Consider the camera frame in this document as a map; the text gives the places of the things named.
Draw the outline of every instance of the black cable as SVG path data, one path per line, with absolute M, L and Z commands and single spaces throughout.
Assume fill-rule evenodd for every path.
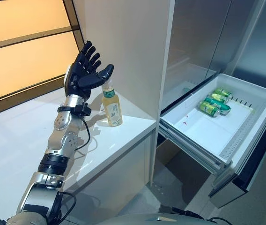
M 227 220 L 225 220 L 225 219 L 223 219 L 223 218 L 220 218 L 220 217 L 212 217 L 212 218 L 210 218 L 210 219 L 207 219 L 207 221 L 214 222 L 214 221 L 213 221 L 214 219 L 219 219 L 219 220 L 225 221 L 225 222 L 226 222 L 227 224 L 229 224 L 229 225 L 233 225 L 233 224 L 231 224 L 229 221 L 227 221 Z
M 88 140 L 85 144 L 83 144 L 82 146 L 78 147 L 75 149 L 75 151 L 79 150 L 80 148 L 83 148 L 84 146 L 86 146 L 88 144 L 88 142 L 90 141 L 90 132 L 89 132 L 89 128 L 87 126 L 87 123 L 85 122 L 85 120 L 83 119 L 83 117 L 80 117 L 80 119 L 83 121 L 83 123 L 85 124 L 86 130 L 87 130 L 87 134 L 88 134 Z
M 59 221 L 61 219 L 61 216 L 62 216 L 62 213 L 61 213 L 61 210 L 59 210 L 59 214 L 58 214 L 58 219 L 57 221 Z
M 198 218 L 198 219 L 204 219 L 199 214 L 196 214 L 196 213 L 191 212 L 189 210 L 184 211 L 184 210 L 178 209 L 176 207 L 172 207 L 172 211 L 175 212 L 175 213 L 178 213 L 180 215 L 184 215 L 184 216 L 188 216 L 188 217 L 194 217 L 194 218 Z
M 69 193 L 69 192 L 62 192 L 62 194 L 72 196 L 73 199 L 74 199 L 74 202 L 73 202 L 72 207 L 67 211 L 67 213 L 64 215 L 64 217 L 63 217 L 60 221 L 58 221 L 58 222 L 56 223 L 56 225 L 61 224 L 62 221 L 65 220 L 65 219 L 67 218 L 67 216 L 68 216 L 68 215 L 70 214 L 70 212 L 73 210 L 73 208 L 75 207 L 76 202 L 77 202 L 77 198 L 76 198 L 76 196 L 74 196 L 73 194 L 71 194 L 71 193 Z

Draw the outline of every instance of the white drawer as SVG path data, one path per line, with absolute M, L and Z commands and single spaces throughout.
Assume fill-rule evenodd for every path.
M 212 118 L 197 109 L 218 87 L 233 93 L 226 116 Z M 213 174 L 237 170 L 266 128 L 266 88 L 219 74 L 160 117 L 159 132 Z

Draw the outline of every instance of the robotic arm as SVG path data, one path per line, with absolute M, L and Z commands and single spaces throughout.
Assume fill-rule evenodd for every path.
M 61 201 L 63 194 L 69 193 L 60 192 L 59 188 L 65 178 L 68 160 L 78 149 L 78 133 L 83 123 L 86 125 L 83 118 L 91 113 L 85 102 L 91 89 L 104 84 L 114 69 L 109 64 L 104 70 L 96 72 L 101 61 L 98 60 L 99 53 L 90 59 L 95 51 L 96 48 L 88 41 L 68 69 L 64 84 L 66 101 L 57 110 L 54 131 L 44 157 L 32 175 L 16 215 L 7 222 L 0 220 L 0 225 L 58 225 L 62 222 Z

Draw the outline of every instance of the soda can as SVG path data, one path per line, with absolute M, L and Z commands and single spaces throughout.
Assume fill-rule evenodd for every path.
M 220 110 L 218 107 L 210 105 L 208 102 L 205 102 L 205 101 L 200 102 L 198 105 L 198 108 L 212 117 L 217 117 L 220 113 Z
M 221 111 L 221 114 L 222 115 L 227 115 L 230 111 L 231 111 L 231 107 L 220 102 L 220 101 L 217 101 L 216 99 L 210 97 L 210 96 L 207 96 L 204 100 L 205 102 L 208 102 L 209 104 L 213 105 L 213 106 L 216 106 L 219 108 L 219 110 Z
M 232 93 L 222 88 L 217 88 L 213 92 L 216 94 L 222 95 L 224 97 L 227 97 L 227 98 L 232 98 Z
M 224 96 L 222 96 L 220 94 L 216 94 L 214 92 L 210 93 L 208 96 L 211 96 L 215 100 L 220 101 L 222 103 L 227 103 L 227 101 L 228 101 L 227 97 L 224 97 Z

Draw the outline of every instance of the white countertop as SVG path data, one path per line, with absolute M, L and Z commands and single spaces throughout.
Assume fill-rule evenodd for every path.
M 101 98 L 101 89 L 94 89 L 88 100 L 92 114 L 85 118 L 92 138 L 87 146 L 75 153 L 75 160 L 70 160 L 73 167 L 64 189 L 74 184 L 79 187 L 89 181 L 156 127 L 155 120 L 121 95 L 123 124 L 109 127 Z M 0 113 L 0 219 L 7 219 L 16 212 L 44 155 L 57 108 L 64 101 L 64 90 L 59 89 Z M 85 130 L 79 136 L 83 140 L 88 137 Z

